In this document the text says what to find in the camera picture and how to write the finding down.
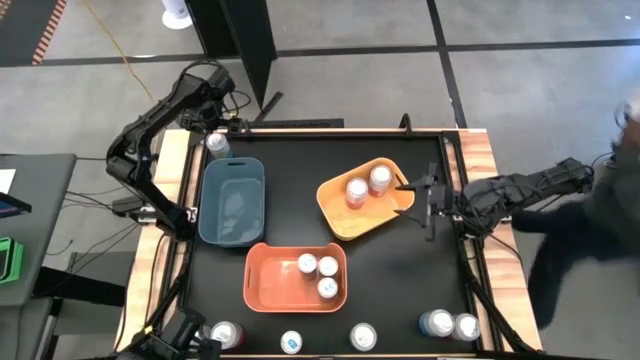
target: gray plastic bin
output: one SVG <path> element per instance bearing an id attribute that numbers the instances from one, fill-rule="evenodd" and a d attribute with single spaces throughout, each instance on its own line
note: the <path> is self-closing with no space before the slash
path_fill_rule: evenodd
<path id="1" fill-rule="evenodd" d="M 252 246 L 264 233 L 264 167 L 254 158 L 212 161 L 204 171 L 198 219 L 202 240 Z"/>

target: white can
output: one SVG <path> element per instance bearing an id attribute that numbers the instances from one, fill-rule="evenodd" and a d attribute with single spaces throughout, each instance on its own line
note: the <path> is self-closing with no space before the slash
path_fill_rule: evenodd
<path id="1" fill-rule="evenodd" d="M 298 270 L 306 279 L 314 279 L 316 277 L 317 267 L 316 257 L 311 254 L 302 254 L 298 258 Z"/>
<path id="2" fill-rule="evenodd" d="M 287 331 L 280 338 L 280 347 L 285 354 L 297 354 L 302 348 L 302 336 L 297 331 Z"/>
<path id="3" fill-rule="evenodd" d="M 231 147 L 227 138 L 218 133 L 213 133 L 207 136 L 207 148 L 211 151 L 211 155 L 215 159 L 225 159 L 233 157 L 231 154 Z"/>
<path id="4" fill-rule="evenodd" d="M 451 337 L 463 341 L 474 341 L 479 338 L 480 323 L 478 318 L 467 313 L 456 316 L 456 324 Z"/>
<path id="5" fill-rule="evenodd" d="M 349 340 L 356 350 L 366 352 L 376 346 L 378 335 L 373 326 L 367 323 L 360 323 L 351 329 Z"/>
<path id="6" fill-rule="evenodd" d="M 373 196 L 382 196 L 391 183 L 391 170 L 384 165 L 378 165 L 371 170 L 369 176 L 369 192 Z"/>
<path id="7" fill-rule="evenodd" d="M 332 278 L 323 278 L 318 282 L 318 294 L 325 301 L 333 301 L 338 294 L 338 283 Z"/>
<path id="8" fill-rule="evenodd" d="M 442 309 L 425 312 L 418 318 L 420 332 L 427 336 L 447 337 L 454 325 L 453 316 Z"/>
<path id="9" fill-rule="evenodd" d="M 367 182 L 360 178 L 351 179 L 347 184 L 347 206 L 359 209 L 367 199 Z"/>
<path id="10" fill-rule="evenodd" d="M 211 329 L 211 340 L 220 341 L 222 350 L 240 346 L 243 339 L 244 329 L 242 326 L 229 321 L 220 321 Z"/>
<path id="11" fill-rule="evenodd" d="M 318 261 L 318 271 L 324 277 L 332 277 L 338 273 L 338 261 L 332 256 L 325 256 Z"/>

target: gray floor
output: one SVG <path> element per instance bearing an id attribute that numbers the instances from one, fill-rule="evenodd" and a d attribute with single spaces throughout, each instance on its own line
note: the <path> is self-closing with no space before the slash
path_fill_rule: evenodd
<path id="1" fill-rule="evenodd" d="M 169 31 L 158 0 L 90 0 L 127 55 L 202 53 L 193 28 Z M 278 49 L 433 45 L 423 0 L 268 0 Z M 581 41 L 640 37 L 635 0 L 437 0 L 449 44 Z M 640 85 L 638 47 L 452 53 L 470 127 L 488 128 L 502 173 L 529 172 L 567 156 L 591 162 L 617 136 L 613 111 Z M 69 0 L 47 59 L 117 56 L 82 6 Z M 251 94 L 238 61 L 225 62 Z M 157 99 L 185 63 L 137 64 Z M 206 69 L 198 70 L 201 74 Z M 121 65 L 0 68 L 0 152 L 74 152 L 104 156 L 125 124 L 151 101 Z M 268 119 L 344 117 L 348 127 L 395 127 L 404 112 L 416 125 L 453 127 L 436 53 L 281 58 L 267 97 L 285 94 Z M 252 119 L 255 105 L 241 115 Z M 116 187 L 100 162 L 80 162 L 71 188 Z M 100 196 L 108 201 L 126 193 Z M 129 223 L 97 209 L 69 207 L 60 217 L 46 264 L 64 268 L 72 251 Z M 113 251 L 136 248 L 137 232 Z M 540 242 L 518 235 L 528 272 Z M 585 263 L 567 279 L 556 321 L 542 333 L 554 354 L 631 359 L 640 324 L 638 281 L 630 263 Z M 57 358 L 104 354 L 109 334 L 63 338 Z M 93 343 L 93 348 L 82 347 Z"/>

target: orange tray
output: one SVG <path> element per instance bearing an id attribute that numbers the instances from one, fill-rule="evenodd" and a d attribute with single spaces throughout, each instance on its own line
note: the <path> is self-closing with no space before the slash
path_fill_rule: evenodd
<path id="1" fill-rule="evenodd" d="M 339 289 L 328 302 L 318 294 L 318 281 L 305 279 L 298 270 L 298 257 L 309 253 L 318 259 L 333 256 L 338 261 L 334 277 Z M 347 256 L 336 244 L 325 247 L 276 247 L 264 243 L 249 250 L 244 269 L 244 301 L 253 311 L 266 313 L 328 313 L 347 301 Z"/>
<path id="2" fill-rule="evenodd" d="M 391 170 L 391 183 L 387 191 L 381 197 L 367 195 L 367 199 L 360 209 L 349 208 L 345 198 L 349 181 L 353 178 L 369 181 L 371 170 L 378 165 L 385 165 Z M 408 183 L 396 163 L 387 158 L 377 158 L 320 185 L 316 199 L 331 230 L 338 239 L 353 240 L 397 217 L 398 214 L 394 210 L 407 210 L 413 205 L 415 201 L 413 191 L 395 189 L 402 185 L 396 175 L 403 184 Z"/>

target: black desk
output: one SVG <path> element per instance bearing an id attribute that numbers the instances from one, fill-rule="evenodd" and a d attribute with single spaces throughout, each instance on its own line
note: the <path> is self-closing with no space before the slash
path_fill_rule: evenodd
<path id="1" fill-rule="evenodd" d="M 42 298 L 0 308 L 0 359 L 36 358 L 52 305 L 53 299 Z"/>
<path id="2" fill-rule="evenodd" d="M 75 163 L 73 154 L 0 156 L 0 169 L 16 170 L 9 195 L 32 207 L 30 214 L 0 219 L 0 236 L 24 245 L 20 279 L 0 285 L 0 306 L 45 296 L 122 306 L 124 287 L 42 266 Z"/>

